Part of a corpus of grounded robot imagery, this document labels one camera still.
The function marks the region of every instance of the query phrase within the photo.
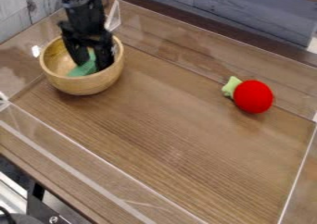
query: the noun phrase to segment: bowl rim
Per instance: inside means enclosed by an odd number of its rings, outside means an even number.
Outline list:
[[[122,41],[119,40],[119,38],[117,36],[113,36],[114,38],[114,41],[115,43],[118,44],[119,46],[119,53],[118,53],[118,57],[117,57],[117,60],[115,62],[113,63],[113,65],[123,58],[123,54],[125,54],[125,46],[123,46],[123,43]],[[91,75],[86,75],[86,76],[78,76],[78,77],[67,77],[67,76],[62,76],[59,75],[58,73],[53,72],[49,67],[46,66],[45,64],[45,53],[46,53],[46,50],[47,48],[53,45],[54,42],[57,42],[58,40],[62,40],[62,36],[58,36],[49,44],[47,46],[43,48],[42,50],[42,54],[40,54],[40,65],[42,65],[42,69],[45,70],[45,72],[47,74],[50,74],[51,76],[57,77],[57,78],[61,78],[61,79],[65,79],[65,80],[81,80],[81,79],[91,79],[94,77],[98,77],[101,74],[103,74],[106,71],[107,71],[107,68]]]

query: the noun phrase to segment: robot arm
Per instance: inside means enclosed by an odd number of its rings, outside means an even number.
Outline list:
[[[90,60],[89,47],[95,53],[98,70],[114,62],[113,35],[105,29],[106,14],[102,0],[62,0],[69,21],[59,23],[69,53],[81,66]]]

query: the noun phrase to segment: green object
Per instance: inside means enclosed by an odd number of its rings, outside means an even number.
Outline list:
[[[230,77],[228,84],[222,88],[224,95],[233,99],[233,93],[242,81],[234,76]]]
[[[97,72],[95,54],[90,51],[90,60],[81,66],[77,66],[67,74],[69,77],[81,77]]]

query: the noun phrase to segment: gray wall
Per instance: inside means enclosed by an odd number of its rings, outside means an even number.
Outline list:
[[[248,31],[308,46],[317,3],[309,0],[160,0]]]
[[[61,8],[61,0],[0,0],[0,43]]]

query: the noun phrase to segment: wooden bowl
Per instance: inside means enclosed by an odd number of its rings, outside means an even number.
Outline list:
[[[105,91],[117,82],[125,68],[125,47],[114,36],[117,56],[114,64],[105,70],[81,77],[67,77],[75,62],[66,50],[59,36],[42,50],[40,64],[51,84],[63,92],[75,95],[95,94]]]

